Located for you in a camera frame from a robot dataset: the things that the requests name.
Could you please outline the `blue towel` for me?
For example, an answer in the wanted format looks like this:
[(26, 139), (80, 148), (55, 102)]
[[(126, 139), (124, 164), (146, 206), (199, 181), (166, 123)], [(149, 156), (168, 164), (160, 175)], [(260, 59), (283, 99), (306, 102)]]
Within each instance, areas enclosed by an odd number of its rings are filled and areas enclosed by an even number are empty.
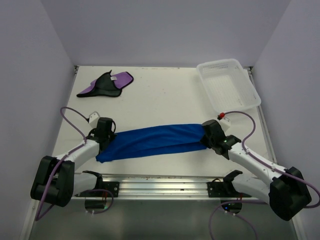
[(198, 123), (169, 124), (118, 132), (95, 159), (100, 163), (205, 150)]

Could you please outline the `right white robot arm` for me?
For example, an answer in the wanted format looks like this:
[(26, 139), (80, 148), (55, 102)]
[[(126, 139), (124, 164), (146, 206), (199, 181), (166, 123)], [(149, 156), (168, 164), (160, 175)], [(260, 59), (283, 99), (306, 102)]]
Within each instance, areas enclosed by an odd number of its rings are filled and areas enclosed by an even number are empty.
[(208, 182), (208, 188), (219, 197), (249, 195), (268, 204), (285, 221), (291, 220), (312, 201), (303, 175), (297, 168), (282, 167), (251, 152), (236, 136), (225, 135), (217, 120), (208, 120), (201, 126), (204, 130), (202, 144), (250, 172), (245, 174), (234, 170), (222, 181)]

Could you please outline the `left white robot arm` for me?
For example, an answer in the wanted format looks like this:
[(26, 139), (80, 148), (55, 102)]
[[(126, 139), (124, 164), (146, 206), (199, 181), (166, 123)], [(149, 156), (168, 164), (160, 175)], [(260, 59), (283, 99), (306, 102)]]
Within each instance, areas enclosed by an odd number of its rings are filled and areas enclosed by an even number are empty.
[(112, 129), (116, 125), (108, 117), (98, 117), (89, 123), (95, 124), (95, 128), (81, 144), (64, 154), (44, 156), (40, 160), (30, 191), (32, 199), (41, 204), (65, 207), (73, 196), (82, 192), (87, 191), (95, 197), (103, 193), (100, 173), (86, 170), (75, 175), (75, 170), (107, 149), (116, 137)]

